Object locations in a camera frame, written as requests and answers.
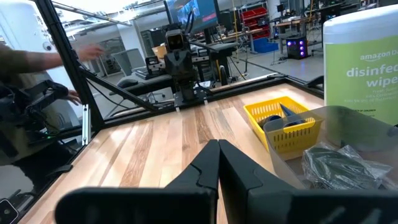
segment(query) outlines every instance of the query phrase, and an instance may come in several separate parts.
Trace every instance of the plastic bag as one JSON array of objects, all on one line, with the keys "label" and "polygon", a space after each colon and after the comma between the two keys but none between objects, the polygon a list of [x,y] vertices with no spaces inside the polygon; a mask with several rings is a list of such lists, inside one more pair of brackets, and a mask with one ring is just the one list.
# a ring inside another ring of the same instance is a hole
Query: plastic bag
[{"label": "plastic bag", "polygon": [[304,151],[302,166],[305,177],[316,188],[378,189],[391,166],[365,161],[351,147],[338,151],[321,142]]}]

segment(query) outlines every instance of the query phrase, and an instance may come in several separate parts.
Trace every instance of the green label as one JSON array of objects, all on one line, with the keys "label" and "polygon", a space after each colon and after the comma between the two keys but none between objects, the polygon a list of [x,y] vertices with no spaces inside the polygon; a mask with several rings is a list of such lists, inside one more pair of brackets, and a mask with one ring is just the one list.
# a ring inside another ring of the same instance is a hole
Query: green label
[{"label": "green label", "polygon": [[398,124],[398,35],[326,44],[326,105]]}]

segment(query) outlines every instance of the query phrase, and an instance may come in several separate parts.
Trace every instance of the person's hand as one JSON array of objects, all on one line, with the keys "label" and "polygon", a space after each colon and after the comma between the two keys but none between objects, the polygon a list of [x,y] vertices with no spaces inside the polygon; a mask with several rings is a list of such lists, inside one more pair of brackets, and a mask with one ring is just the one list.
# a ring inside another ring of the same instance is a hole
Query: person's hand
[{"label": "person's hand", "polygon": [[97,44],[80,47],[77,51],[77,55],[82,62],[94,60],[103,54],[104,48]]},{"label": "person's hand", "polygon": [[75,90],[69,90],[69,94],[65,99],[71,101],[76,106],[81,104],[79,94]]}]

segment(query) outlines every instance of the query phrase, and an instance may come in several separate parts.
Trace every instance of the yellow basket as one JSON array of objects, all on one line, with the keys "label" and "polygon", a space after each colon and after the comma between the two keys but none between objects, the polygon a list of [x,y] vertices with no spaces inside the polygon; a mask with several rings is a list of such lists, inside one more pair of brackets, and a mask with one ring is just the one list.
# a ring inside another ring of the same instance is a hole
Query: yellow basket
[{"label": "yellow basket", "polygon": [[[285,114],[280,104],[292,110],[294,113],[308,111],[306,107],[290,99],[288,96],[244,106],[244,110],[249,116],[254,132],[268,152],[269,146],[266,134],[257,122],[272,115],[279,115],[281,118],[284,118]],[[268,138],[272,141],[270,142],[271,147],[277,152],[293,152],[302,151],[314,145],[318,138],[321,122],[315,122],[313,118],[304,120],[306,123],[269,132]]]}]

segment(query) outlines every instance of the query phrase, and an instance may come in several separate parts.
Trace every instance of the person's arm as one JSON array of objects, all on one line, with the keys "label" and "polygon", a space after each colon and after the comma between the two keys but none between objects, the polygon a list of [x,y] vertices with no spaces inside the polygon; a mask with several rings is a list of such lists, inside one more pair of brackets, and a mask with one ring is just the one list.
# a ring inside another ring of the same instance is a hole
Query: person's arm
[{"label": "person's arm", "polygon": [[[102,47],[89,45],[78,51],[81,61],[93,60],[104,53]],[[0,66],[7,73],[41,72],[62,66],[62,59],[58,53],[38,53],[23,50],[12,50],[0,46]]]}]

